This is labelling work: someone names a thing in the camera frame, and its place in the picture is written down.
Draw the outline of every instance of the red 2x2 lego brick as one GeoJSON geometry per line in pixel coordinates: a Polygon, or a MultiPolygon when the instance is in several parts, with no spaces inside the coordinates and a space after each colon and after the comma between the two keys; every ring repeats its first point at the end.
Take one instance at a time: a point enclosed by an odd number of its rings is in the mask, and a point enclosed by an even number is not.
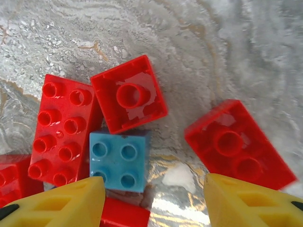
{"type": "Polygon", "coordinates": [[[296,180],[240,100],[226,100],[185,129],[211,173],[275,190],[296,180]]]}
{"type": "Polygon", "coordinates": [[[117,134],[167,115],[146,55],[90,78],[110,133],[117,134]]]}
{"type": "Polygon", "coordinates": [[[100,227],[146,227],[150,213],[142,207],[107,197],[100,227]]]}
{"type": "Polygon", "coordinates": [[[43,182],[27,176],[30,155],[0,155],[0,208],[44,191],[43,182]]]}

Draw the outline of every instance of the red 2x4 lego brick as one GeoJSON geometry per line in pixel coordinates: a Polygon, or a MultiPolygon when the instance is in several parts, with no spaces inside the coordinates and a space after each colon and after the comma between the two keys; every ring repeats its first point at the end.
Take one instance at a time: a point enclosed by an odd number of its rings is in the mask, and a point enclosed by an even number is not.
{"type": "Polygon", "coordinates": [[[142,207],[107,197],[100,227],[146,227],[150,213],[142,207]]]}
{"type": "Polygon", "coordinates": [[[0,155],[0,208],[44,191],[43,182],[27,176],[30,155],[0,155]]]}
{"type": "Polygon", "coordinates": [[[240,100],[226,100],[185,129],[209,172],[275,190],[296,180],[240,100]]]}
{"type": "Polygon", "coordinates": [[[56,186],[89,176],[89,133],[103,115],[93,88],[45,76],[28,175],[56,186]]]}

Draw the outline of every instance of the reflective surface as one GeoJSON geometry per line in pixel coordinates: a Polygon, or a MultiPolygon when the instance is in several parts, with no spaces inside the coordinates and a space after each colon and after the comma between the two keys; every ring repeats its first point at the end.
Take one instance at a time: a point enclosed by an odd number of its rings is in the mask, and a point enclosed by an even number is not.
{"type": "MultiPolygon", "coordinates": [[[[209,226],[205,168],[183,130],[239,98],[303,178],[303,23],[299,0],[3,0],[0,6],[0,153],[28,153],[46,73],[89,77],[148,54],[169,106],[153,132],[144,194],[109,192],[143,207],[150,226],[209,226]],[[196,192],[162,184],[185,163],[196,192]]],[[[303,197],[297,183],[287,192],[303,197]]]]}

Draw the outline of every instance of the blue 2x2 lego brick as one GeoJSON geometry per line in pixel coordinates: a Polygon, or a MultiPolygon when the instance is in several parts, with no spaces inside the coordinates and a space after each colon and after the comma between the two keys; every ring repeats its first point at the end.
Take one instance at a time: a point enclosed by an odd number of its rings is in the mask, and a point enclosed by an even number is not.
{"type": "Polygon", "coordinates": [[[136,130],[122,135],[107,130],[89,135],[90,176],[102,176],[105,188],[143,192],[149,169],[151,133],[136,130]]]}

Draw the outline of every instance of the plastic toy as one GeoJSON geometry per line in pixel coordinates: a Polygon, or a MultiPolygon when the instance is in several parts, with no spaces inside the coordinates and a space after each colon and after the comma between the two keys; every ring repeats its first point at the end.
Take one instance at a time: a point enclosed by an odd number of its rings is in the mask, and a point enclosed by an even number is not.
{"type": "Polygon", "coordinates": [[[89,176],[89,133],[102,123],[92,86],[46,75],[28,175],[62,186],[89,176]]]}
{"type": "Polygon", "coordinates": [[[275,190],[296,180],[240,100],[226,100],[185,129],[209,172],[275,190]]]}
{"type": "Polygon", "coordinates": [[[146,55],[90,78],[110,133],[117,134],[167,115],[146,55]]]}
{"type": "Polygon", "coordinates": [[[146,227],[150,211],[107,197],[100,227],[146,227]]]}
{"type": "Polygon", "coordinates": [[[27,176],[30,155],[0,155],[0,208],[15,200],[44,192],[43,182],[27,176]]]}
{"type": "Polygon", "coordinates": [[[106,130],[91,132],[90,175],[102,176],[106,189],[143,192],[149,168],[149,141],[146,130],[123,135],[106,130]]]}

